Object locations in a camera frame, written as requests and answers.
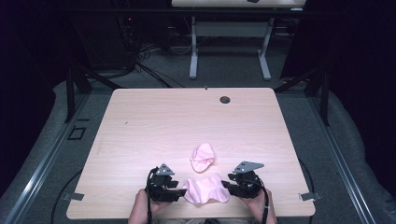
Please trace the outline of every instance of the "white desk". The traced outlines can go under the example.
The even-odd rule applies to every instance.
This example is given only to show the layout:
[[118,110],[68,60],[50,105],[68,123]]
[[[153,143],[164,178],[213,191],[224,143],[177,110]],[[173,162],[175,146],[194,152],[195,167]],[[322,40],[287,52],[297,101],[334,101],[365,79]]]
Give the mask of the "white desk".
[[[223,104],[219,98],[228,96]],[[192,152],[209,143],[215,161],[202,174],[191,168]],[[67,216],[127,218],[134,196],[146,186],[149,170],[165,162],[181,187],[188,178],[227,174],[241,161],[265,166],[255,171],[273,192],[280,217],[309,217],[312,202],[302,201],[308,187],[288,129],[271,89],[116,90],[111,97]],[[251,217],[243,203],[196,206],[184,198],[158,218]]]
[[[251,3],[247,0],[172,0],[173,7],[267,7],[293,8],[303,7],[305,0],[260,0]],[[262,75],[265,80],[271,80],[265,53],[273,30],[274,19],[268,22],[198,22],[192,17],[191,22],[191,65],[190,78],[197,78],[198,49],[197,36],[240,36],[263,37],[262,47],[258,49]]]

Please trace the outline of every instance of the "table surface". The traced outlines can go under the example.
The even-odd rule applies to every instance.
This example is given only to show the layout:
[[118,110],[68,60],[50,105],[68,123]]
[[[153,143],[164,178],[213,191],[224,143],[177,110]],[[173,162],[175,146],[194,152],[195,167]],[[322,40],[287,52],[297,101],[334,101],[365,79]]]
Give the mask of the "table surface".
[[[219,98],[231,99],[223,104]],[[190,157],[209,143],[215,161],[201,174]],[[67,216],[127,218],[134,197],[146,186],[149,170],[166,163],[181,188],[189,179],[218,174],[227,180],[241,161],[263,163],[255,170],[273,192],[279,217],[308,217],[315,213],[290,135],[271,89],[129,89],[116,90],[93,142]],[[243,203],[193,205],[180,198],[157,218],[251,217]]]
[[305,0],[172,0],[173,7],[303,7]]

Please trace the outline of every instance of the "desk leg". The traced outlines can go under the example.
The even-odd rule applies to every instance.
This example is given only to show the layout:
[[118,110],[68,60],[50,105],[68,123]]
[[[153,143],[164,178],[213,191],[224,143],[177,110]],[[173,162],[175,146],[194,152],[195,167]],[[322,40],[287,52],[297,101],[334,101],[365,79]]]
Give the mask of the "desk leg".
[[260,66],[262,67],[262,75],[264,77],[264,80],[267,81],[271,80],[271,74],[270,74],[270,70],[268,69],[267,61],[265,60],[265,53],[268,48],[268,43],[270,42],[273,26],[274,26],[274,19],[270,19],[268,21],[267,29],[265,31],[265,37],[262,42],[262,48],[258,50]]
[[191,64],[190,64],[190,78],[197,78],[198,69],[198,49],[197,49],[197,35],[195,31],[195,17],[192,17],[191,21]]

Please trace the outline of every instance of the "pink cloth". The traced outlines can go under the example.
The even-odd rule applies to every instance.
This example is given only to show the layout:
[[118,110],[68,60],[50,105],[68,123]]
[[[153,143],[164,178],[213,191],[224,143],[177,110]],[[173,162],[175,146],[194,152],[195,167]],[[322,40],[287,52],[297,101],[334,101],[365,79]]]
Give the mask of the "pink cloth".
[[210,199],[226,203],[230,200],[230,192],[222,186],[219,175],[202,180],[188,179],[183,189],[187,189],[184,198],[190,203],[207,203]]
[[195,172],[204,171],[215,160],[215,153],[208,143],[203,143],[194,150],[190,159]]

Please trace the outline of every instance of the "human hand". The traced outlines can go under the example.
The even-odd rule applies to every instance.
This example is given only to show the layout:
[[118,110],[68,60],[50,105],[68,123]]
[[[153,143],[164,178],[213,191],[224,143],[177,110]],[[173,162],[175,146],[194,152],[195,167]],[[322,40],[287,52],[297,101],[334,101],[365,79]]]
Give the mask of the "human hand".
[[[268,193],[268,217],[267,222],[268,224],[276,223],[276,214],[274,209],[274,203],[272,200],[272,193],[270,190],[266,189]],[[251,214],[260,222],[262,223],[262,214],[264,213],[264,206],[265,206],[265,194],[264,191],[261,189],[259,191],[259,195],[257,195],[254,199],[247,199],[247,198],[239,198],[244,204],[250,209]]]
[[[159,203],[150,201],[151,214],[153,217],[171,203]],[[128,224],[148,223],[148,195],[144,189],[140,189],[134,198],[134,208],[128,219]]]

